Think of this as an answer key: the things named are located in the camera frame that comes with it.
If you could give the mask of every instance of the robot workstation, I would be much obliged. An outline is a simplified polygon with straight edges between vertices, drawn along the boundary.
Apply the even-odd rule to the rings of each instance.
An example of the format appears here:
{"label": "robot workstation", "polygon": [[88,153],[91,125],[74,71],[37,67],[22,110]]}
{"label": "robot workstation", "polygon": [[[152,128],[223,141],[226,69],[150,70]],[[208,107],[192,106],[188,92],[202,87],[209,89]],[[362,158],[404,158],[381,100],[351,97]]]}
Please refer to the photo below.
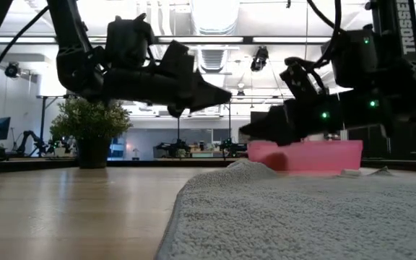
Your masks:
{"label": "robot workstation", "polygon": [[0,259],[416,259],[414,212],[416,0],[0,0]]}

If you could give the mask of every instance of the ceiling duct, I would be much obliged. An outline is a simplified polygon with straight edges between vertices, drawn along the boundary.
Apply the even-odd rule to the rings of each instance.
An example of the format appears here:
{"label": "ceiling duct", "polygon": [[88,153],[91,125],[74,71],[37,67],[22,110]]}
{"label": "ceiling duct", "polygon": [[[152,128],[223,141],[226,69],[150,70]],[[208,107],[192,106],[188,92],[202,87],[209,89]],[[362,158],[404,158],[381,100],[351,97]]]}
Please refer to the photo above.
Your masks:
{"label": "ceiling duct", "polygon": [[[197,35],[234,35],[239,0],[191,0],[192,27]],[[227,50],[201,50],[199,66],[206,72],[221,72]]]}

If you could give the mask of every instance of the logo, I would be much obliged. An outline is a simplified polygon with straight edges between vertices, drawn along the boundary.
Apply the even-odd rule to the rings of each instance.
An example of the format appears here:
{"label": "logo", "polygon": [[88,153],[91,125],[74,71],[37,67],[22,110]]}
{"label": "logo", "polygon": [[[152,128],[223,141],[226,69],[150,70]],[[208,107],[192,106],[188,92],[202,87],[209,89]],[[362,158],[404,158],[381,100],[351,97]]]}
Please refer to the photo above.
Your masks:
{"label": "logo", "polygon": [[399,33],[401,35],[404,55],[416,53],[415,37],[413,31],[412,15],[410,14],[409,0],[396,0],[397,18],[399,20]]}

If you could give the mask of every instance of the white ceiling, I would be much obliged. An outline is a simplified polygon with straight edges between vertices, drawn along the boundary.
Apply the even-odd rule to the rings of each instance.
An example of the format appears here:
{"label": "white ceiling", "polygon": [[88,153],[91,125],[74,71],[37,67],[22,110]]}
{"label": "white ceiling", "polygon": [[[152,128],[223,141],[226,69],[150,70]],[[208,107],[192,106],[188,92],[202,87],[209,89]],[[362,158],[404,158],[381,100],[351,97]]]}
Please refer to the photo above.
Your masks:
{"label": "white ceiling", "polygon": [[[212,1],[212,8],[206,10],[205,19],[218,20],[217,16],[221,0]],[[132,18],[140,12],[147,12],[147,21],[151,23],[156,35],[193,35],[191,26],[191,8],[189,0],[87,0],[78,1],[82,19],[89,28],[88,35],[104,36],[108,22],[119,14]],[[308,8],[305,0],[293,0],[291,8],[286,8],[285,1],[277,0],[240,0],[238,18],[234,35],[255,36],[330,36],[332,29],[325,25]],[[334,16],[333,1],[315,0],[318,8],[331,20]],[[364,10],[366,0],[343,0],[342,27],[345,29],[360,29],[363,25],[372,23],[371,12]],[[12,36],[25,26],[46,5],[46,0],[14,0],[11,9],[0,29],[0,36]],[[53,36],[54,30],[49,15],[45,15],[31,27],[25,36]],[[247,95],[280,95],[287,93],[287,88],[279,78],[279,73],[285,70],[284,58],[299,56],[316,60],[320,56],[320,46],[317,45],[268,45],[270,61],[263,71],[251,73],[249,66],[251,57],[258,48],[257,45],[232,45],[228,51],[227,63],[223,72],[229,74],[205,75],[210,82],[220,82],[218,85],[235,90],[238,83],[245,85]],[[43,54],[47,59],[55,61],[56,45],[15,45],[10,53]],[[30,68],[40,73],[44,69],[36,69],[37,64]],[[318,73],[334,91],[339,88],[334,83],[330,66],[324,67]]]}

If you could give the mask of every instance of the black cable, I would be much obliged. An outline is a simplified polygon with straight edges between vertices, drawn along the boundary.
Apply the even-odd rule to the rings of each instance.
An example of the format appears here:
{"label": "black cable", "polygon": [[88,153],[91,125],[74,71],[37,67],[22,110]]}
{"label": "black cable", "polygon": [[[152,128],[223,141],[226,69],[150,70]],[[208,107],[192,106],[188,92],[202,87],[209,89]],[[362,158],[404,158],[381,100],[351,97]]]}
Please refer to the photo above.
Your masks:
{"label": "black cable", "polygon": [[337,42],[339,30],[341,29],[341,19],[342,19],[341,0],[335,0],[335,24],[334,24],[334,27],[333,27],[333,33],[331,34],[330,43],[326,47],[322,56],[313,65],[313,69],[314,68],[320,68],[322,66],[322,64],[325,62],[325,60],[327,60],[330,57],[330,54],[333,51],[333,47],[335,46],[335,43]]}
{"label": "black cable", "polygon": [[0,55],[0,64],[3,61],[5,55],[9,52],[9,49],[17,42],[17,40],[20,38],[20,36],[22,36],[28,29],[30,29],[30,27],[32,27],[32,25],[34,25],[36,23],[36,21],[38,21],[48,10],[49,10],[49,6],[44,7],[43,10],[41,10],[35,17],[33,17],[33,19],[29,23],[27,23],[27,25],[25,25],[14,36],[14,38],[11,40],[11,42],[3,50],[3,52],[1,52],[1,55]]}
{"label": "black cable", "polygon": [[[313,2],[313,0],[307,0],[308,1],[308,4],[309,4],[309,6],[312,8],[312,10],[317,14],[317,16],[318,16],[318,18],[320,18],[322,21],[324,21],[328,26],[330,26],[330,27],[332,27],[332,28],[334,28],[335,27],[335,24],[332,22],[332,21],[330,21],[330,19],[329,18],[327,18],[326,16],[325,16],[325,14],[323,14],[320,10],[319,10],[319,8],[317,8],[317,6],[314,4],[314,2]],[[339,28],[338,29],[341,33],[343,33],[345,30],[343,30],[343,29],[341,29],[341,28]]]}

